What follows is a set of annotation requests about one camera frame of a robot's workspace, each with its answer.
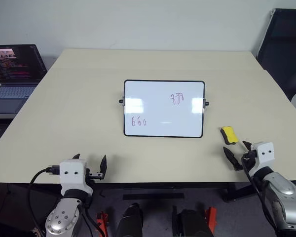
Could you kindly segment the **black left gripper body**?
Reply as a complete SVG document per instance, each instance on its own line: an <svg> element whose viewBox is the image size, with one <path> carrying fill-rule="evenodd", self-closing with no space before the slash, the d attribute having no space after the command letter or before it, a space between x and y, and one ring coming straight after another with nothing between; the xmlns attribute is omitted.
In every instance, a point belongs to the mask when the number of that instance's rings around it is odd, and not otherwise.
<svg viewBox="0 0 296 237"><path fill-rule="evenodd" d="M100 170L100 172L96 172L95 174L91 173L90 169L86 169L86 179L88 180L103 180L105 178L106 170Z"/></svg>

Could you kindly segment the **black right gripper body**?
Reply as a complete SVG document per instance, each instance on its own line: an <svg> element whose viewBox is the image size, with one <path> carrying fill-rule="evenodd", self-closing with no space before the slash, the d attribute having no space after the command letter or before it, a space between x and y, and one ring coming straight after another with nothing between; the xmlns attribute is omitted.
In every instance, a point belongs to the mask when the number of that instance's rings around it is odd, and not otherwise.
<svg viewBox="0 0 296 237"><path fill-rule="evenodd" d="M240 159L238 170L247 170L248 172L254 167L254 158Z"/></svg>

